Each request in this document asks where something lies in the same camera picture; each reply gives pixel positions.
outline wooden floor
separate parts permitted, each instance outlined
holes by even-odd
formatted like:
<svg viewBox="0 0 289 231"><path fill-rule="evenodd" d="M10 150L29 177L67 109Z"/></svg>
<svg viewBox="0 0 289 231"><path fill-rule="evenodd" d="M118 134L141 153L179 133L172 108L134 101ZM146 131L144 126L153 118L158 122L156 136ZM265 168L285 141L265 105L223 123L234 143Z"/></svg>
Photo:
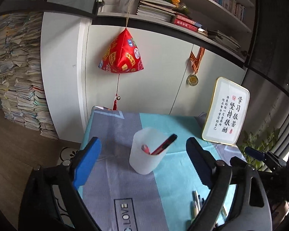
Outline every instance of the wooden floor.
<svg viewBox="0 0 289 231"><path fill-rule="evenodd" d="M62 145L4 118L0 110L0 209L17 229L19 207L31 170L55 166Z"/></svg>

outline pen holder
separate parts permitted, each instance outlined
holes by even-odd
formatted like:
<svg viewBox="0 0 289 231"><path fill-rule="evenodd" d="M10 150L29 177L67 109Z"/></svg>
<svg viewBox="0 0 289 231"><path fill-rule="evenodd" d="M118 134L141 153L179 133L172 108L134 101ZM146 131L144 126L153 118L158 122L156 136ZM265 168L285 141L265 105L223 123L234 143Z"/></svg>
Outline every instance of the pen holder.
<svg viewBox="0 0 289 231"><path fill-rule="evenodd" d="M168 136L165 136L160 131L154 128L144 128L134 134L131 154L129 157L129 163L132 168L139 174L147 175L151 173L160 163L162 158L168 151L167 147L163 152L158 155L148 155L145 153L141 146L147 145L150 153L157 149Z"/></svg>

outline chinese character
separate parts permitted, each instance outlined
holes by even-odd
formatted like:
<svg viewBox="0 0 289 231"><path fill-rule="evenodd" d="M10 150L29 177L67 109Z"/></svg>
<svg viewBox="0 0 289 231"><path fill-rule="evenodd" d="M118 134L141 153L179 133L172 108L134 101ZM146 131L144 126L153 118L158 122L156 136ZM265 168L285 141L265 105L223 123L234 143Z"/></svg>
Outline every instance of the chinese character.
<svg viewBox="0 0 289 231"><path fill-rule="evenodd" d="M231 116L232 116L232 111L229 110L227 117L231 118Z"/></svg>

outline calligraphy sign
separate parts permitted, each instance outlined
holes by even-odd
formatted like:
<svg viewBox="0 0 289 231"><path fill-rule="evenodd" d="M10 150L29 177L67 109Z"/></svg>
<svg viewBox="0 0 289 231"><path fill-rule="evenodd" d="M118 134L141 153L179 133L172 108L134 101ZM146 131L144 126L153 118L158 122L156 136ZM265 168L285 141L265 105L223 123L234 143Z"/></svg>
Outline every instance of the calligraphy sign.
<svg viewBox="0 0 289 231"><path fill-rule="evenodd" d="M235 144L245 119L249 97L246 88L219 77L202 138L227 145Z"/></svg>

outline clear container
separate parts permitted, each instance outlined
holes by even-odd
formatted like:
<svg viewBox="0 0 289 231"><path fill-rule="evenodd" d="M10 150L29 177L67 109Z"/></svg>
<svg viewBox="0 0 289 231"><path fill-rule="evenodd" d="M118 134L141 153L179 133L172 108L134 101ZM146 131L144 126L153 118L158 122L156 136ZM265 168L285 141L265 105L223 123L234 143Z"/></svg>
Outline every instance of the clear container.
<svg viewBox="0 0 289 231"><path fill-rule="evenodd" d="M147 175L151 173L160 163L162 158L167 153L169 146L158 155L148 155L141 146L147 145L150 153L156 150L169 136L154 128L144 128L134 134L129 163L132 168L139 174Z"/></svg>

